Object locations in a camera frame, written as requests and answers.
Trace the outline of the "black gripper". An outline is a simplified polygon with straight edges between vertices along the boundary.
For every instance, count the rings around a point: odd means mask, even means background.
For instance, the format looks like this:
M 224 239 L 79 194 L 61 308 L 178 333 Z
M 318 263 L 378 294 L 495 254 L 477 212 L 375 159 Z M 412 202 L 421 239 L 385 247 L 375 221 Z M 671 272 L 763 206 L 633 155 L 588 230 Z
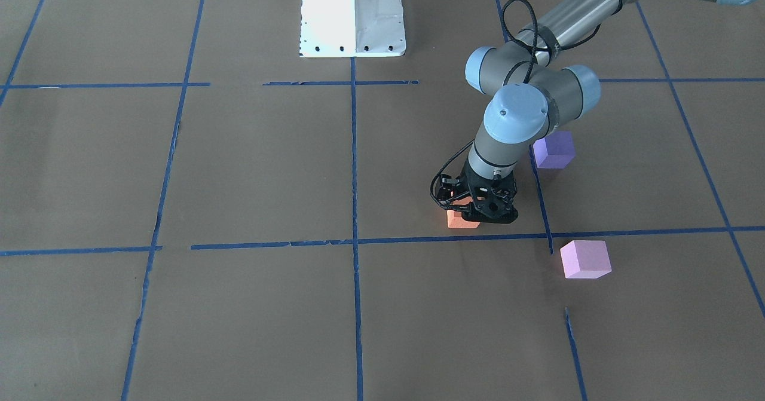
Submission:
M 513 203 L 516 193 L 514 172 L 487 179 L 466 170 L 457 178 L 457 199 L 467 197 L 470 202 L 457 205 L 457 211 L 465 221 L 511 224 L 519 216 Z

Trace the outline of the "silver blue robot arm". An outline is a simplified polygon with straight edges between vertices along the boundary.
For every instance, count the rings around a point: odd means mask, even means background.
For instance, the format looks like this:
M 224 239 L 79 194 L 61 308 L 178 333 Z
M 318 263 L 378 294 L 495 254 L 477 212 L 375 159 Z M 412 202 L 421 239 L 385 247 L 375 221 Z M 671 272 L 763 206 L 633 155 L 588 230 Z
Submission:
M 490 96 L 475 139 L 456 178 L 438 174 L 432 199 L 465 221 L 511 224 L 518 218 L 514 169 L 536 140 L 581 118 L 601 98 L 600 79 L 582 65 L 560 71 L 560 53 L 588 42 L 609 17 L 639 0 L 563 0 L 502 47 L 481 47 L 467 60 L 467 82 Z M 698 0 L 750 4 L 756 0 Z

